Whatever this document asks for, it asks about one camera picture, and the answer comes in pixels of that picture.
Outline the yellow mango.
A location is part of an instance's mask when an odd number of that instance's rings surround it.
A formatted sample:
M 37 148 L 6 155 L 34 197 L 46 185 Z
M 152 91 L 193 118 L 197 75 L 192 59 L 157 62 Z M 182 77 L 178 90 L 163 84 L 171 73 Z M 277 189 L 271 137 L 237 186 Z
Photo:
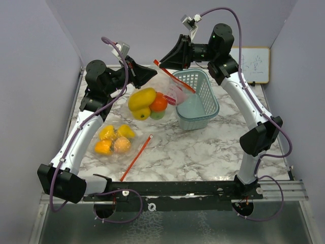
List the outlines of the yellow mango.
M 130 111 L 140 110 L 151 105 L 156 98 L 156 91 L 149 87 L 132 94 L 128 100 Z

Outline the clear zip bag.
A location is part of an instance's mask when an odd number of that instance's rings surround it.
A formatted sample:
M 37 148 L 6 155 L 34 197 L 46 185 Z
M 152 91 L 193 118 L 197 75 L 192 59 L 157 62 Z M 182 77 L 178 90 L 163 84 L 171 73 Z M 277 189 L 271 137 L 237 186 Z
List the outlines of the clear zip bag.
M 121 124 L 118 127 L 106 125 L 99 129 L 97 139 L 90 145 L 93 146 L 93 152 L 96 155 L 112 159 L 114 162 L 121 162 L 127 158 L 132 158 L 132 161 L 119 179 L 124 181 L 152 138 L 152 134 L 148 135 L 147 138 L 138 136 L 127 124 Z
M 196 91 L 165 68 L 158 60 L 150 66 L 157 74 L 140 89 L 135 89 L 125 104 L 125 115 L 135 120 L 162 120 Z

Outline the orange tangerine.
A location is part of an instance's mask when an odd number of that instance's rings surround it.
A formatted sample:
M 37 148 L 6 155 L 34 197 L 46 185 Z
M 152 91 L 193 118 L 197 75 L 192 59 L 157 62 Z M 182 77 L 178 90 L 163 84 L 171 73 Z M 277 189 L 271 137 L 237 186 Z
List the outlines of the orange tangerine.
M 119 137 L 114 142 L 114 151 L 119 154 L 126 153 L 131 148 L 131 142 L 125 137 Z
M 156 93 L 156 98 L 152 104 L 149 105 L 151 111 L 163 111 L 166 110 L 168 106 L 167 100 L 164 98 L 164 95 L 160 92 Z

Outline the red apple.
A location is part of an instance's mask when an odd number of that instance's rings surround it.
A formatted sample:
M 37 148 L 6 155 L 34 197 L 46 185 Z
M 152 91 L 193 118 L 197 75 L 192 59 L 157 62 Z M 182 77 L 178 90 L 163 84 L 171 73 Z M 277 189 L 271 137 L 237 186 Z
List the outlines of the red apple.
M 176 105 L 180 105 L 182 103 L 184 103 L 189 97 L 190 97 L 191 93 L 189 93 L 187 90 L 180 90 L 177 89 L 176 90 Z

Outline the yellow apple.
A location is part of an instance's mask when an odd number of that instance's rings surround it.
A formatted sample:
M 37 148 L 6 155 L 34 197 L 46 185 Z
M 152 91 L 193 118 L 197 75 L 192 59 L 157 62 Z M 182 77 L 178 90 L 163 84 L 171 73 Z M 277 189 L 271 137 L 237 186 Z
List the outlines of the yellow apple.
M 146 120 L 151 115 L 151 110 L 149 107 L 144 107 L 135 111 L 132 111 L 132 115 L 136 120 Z

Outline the green apple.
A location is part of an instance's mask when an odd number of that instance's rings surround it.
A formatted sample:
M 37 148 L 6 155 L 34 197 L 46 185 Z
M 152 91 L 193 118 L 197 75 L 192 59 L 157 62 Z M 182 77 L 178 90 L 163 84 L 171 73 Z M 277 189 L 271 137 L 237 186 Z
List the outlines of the green apple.
M 165 116 L 166 111 L 151 111 L 150 118 L 153 120 L 160 120 Z

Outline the yellow pear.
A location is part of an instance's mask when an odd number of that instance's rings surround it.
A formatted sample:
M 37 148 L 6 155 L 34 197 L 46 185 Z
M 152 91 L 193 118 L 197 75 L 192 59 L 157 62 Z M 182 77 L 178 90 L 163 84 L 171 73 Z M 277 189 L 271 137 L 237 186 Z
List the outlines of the yellow pear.
M 116 135 L 118 137 L 125 137 L 125 138 L 134 138 L 136 136 L 135 132 L 126 124 L 121 125 L 117 129 Z

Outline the blue plastic basket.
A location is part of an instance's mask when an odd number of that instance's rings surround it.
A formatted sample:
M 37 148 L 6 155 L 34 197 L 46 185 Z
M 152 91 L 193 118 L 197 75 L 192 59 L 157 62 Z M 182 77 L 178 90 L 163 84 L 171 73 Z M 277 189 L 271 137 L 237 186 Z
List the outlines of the blue plastic basket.
M 180 128 L 185 131 L 205 128 L 210 119 L 219 113 L 219 103 L 208 75 L 201 69 L 177 71 L 173 75 L 196 92 L 176 106 Z

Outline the yellow bell pepper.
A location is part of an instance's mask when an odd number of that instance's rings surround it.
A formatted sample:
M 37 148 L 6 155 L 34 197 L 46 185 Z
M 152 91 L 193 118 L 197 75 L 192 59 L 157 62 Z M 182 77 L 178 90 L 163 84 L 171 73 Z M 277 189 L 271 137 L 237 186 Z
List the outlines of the yellow bell pepper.
M 117 135 L 115 133 L 115 129 L 113 125 L 105 126 L 101 131 L 99 132 L 99 139 L 100 140 L 116 140 Z

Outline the orange bell pepper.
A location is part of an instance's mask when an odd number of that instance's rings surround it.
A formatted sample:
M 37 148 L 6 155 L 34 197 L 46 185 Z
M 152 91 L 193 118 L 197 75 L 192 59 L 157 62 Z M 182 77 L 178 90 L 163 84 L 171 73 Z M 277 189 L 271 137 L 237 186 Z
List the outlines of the orange bell pepper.
M 111 155 L 112 154 L 111 147 L 112 147 L 111 140 L 101 140 L 95 144 L 94 151 L 100 155 Z

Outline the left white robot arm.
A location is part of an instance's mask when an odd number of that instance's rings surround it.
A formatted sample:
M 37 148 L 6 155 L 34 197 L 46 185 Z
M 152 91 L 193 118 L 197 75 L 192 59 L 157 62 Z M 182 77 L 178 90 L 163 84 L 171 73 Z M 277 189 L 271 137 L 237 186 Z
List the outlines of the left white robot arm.
M 93 60 L 86 66 L 87 84 L 77 120 L 62 148 L 48 165 L 37 170 L 43 190 L 50 198 L 78 203 L 84 196 L 95 194 L 100 200 L 108 200 L 112 188 L 102 176 L 94 182 L 78 176 L 82 159 L 95 133 L 105 122 L 114 102 L 123 94 L 113 97 L 118 90 L 125 91 L 128 84 L 141 88 L 157 75 L 155 69 L 137 64 L 127 56 L 120 62 L 121 68 L 108 68 L 102 60 Z

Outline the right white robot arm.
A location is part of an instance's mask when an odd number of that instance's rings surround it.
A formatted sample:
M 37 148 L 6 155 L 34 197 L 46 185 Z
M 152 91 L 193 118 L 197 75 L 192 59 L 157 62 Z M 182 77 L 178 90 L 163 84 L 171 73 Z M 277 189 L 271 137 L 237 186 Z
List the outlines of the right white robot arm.
M 249 131 L 240 137 L 244 155 L 233 186 L 234 195 L 244 199 L 251 194 L 250 184 L 257 181 L 260 158 L 270 149 L 283 125 L 281 117 L 274 117 L 244 80 L 240 66 L 230 55 L 234 36 L 230 26 L 219 23 L 214 26 L 207 44 L 195 44 L 189 35 L 181 34 L 176 45 L 163 57 L 159 66 L 184 70 L 192 62 L 207 62 L 211 77 L 233 99 L 242 113 Z

